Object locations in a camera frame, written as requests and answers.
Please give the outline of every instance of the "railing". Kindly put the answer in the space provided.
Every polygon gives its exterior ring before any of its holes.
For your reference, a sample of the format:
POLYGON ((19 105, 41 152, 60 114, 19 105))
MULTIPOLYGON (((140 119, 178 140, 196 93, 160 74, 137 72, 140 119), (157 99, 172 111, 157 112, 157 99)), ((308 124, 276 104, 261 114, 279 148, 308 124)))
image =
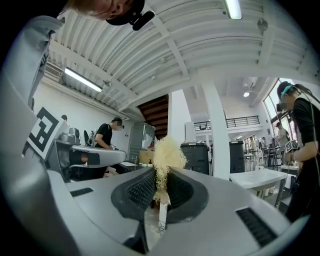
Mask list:
MULTIPOLYGON (((259 117, 257 115, 239 117, 239 118, 230 118, 230 119, 226 119, 225 123, 226 123, 227 128, 252 126, 252 125, 259 125, 260 124, 259 117)), ((196 131, 211 130, 211 123, 209 121, 195 122, 194 129, 196 131)))
POLYGON ((225 122, 226 122, 227 128, 241 127, 241 126, 252 126, 252 125, 259 125, 260 124, 259 117, 257 115, 226 119, 225 122))

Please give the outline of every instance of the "white pillar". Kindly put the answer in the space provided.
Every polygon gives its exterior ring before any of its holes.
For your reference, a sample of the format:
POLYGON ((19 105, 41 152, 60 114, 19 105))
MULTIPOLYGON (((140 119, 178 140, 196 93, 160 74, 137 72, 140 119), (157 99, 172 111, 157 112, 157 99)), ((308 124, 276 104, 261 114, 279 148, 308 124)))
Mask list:
POLYGON ((211 74, 205 69, 199 69, 198 72, 211 122, 213 143, 213 176, 220 179, 229 180, 230 148, 224 110, 211 74))

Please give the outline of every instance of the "white table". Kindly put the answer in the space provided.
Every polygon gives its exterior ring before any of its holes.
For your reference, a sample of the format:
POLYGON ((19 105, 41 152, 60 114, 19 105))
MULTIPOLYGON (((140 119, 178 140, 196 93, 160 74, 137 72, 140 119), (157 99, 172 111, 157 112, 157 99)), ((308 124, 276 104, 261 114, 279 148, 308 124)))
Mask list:
POLYGON ((265 190, 275 186, 277 198, 275 207, 278 208, 282 191, 284 189, 287 174, 280 171, 261 169, 257 171, 231 173, 232 182, 240 185, 245 189, 253 189, 257 196, 264 198, 265 190))

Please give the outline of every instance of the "black cap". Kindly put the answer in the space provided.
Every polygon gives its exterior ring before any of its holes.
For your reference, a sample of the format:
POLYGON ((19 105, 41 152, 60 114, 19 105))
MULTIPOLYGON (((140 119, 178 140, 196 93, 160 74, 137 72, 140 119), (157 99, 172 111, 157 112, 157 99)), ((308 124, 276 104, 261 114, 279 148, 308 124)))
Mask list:
POLYGON ((134 0, 132 7, 128 12, 117 18, 106 19, 105 21, 114 26, 121 26, 130 23, 140 17, 140 14, 145 6, 145 0, 134 0))

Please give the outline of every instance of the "white wall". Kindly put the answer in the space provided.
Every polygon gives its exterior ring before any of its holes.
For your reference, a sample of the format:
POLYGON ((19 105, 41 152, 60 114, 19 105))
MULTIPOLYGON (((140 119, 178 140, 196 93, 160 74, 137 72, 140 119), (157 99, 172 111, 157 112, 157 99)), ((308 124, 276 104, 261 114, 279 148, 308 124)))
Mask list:
POLYGON ((221 96, 220 100, 227 119, 258 115, 257 110, 253 107, 249 107, 249 104, 245 101, 244 97, 243 100, 241 100, 236 97, 221 96))
MULTIPOLYGON (((82 145, 85 144, 84 130, 90 134, 92 130, 98 129, 100 125, 104 123, 109 124, 115 117, 90 106, 81 104, 62 93, 56 92, 45 85, 40 84, 34 95, 34 113, 37 114, 42 107, 48 110, 56 118, 66 115, 69 126, 79 130, 82 145)), ((133 123, 124 121, 123 125, 124 129, 122 131, 113 132, 111 143, 119 150, 128 153, 129 138, 133 123)))
POLYGON ((180 145, 186 140, 185 123, 191 122, 191 117, 183 90, 169 94, 168 135, 180 145))

